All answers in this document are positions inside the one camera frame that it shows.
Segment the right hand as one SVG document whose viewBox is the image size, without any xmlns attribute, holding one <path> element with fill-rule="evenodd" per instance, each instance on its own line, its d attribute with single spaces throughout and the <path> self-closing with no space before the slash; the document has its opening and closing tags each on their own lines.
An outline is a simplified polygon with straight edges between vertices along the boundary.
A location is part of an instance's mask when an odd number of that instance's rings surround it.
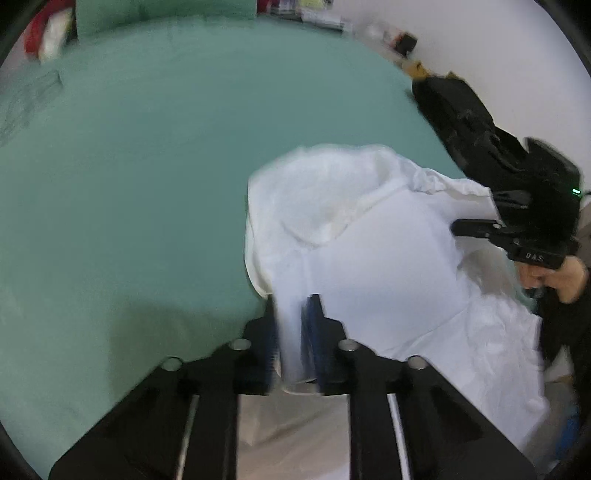
<svg viewBox="0 0 591 480">
<path fill-rule="evenodd" d="M 559 300 L 566 304 L 574 303 L 581 296 L 589 278 L 588 268 L 576 256 L 567 256 L 557 270 L 519 262 L 516 266 L 520 282 L 525 289 L 554 289 Z"/>
</svg>

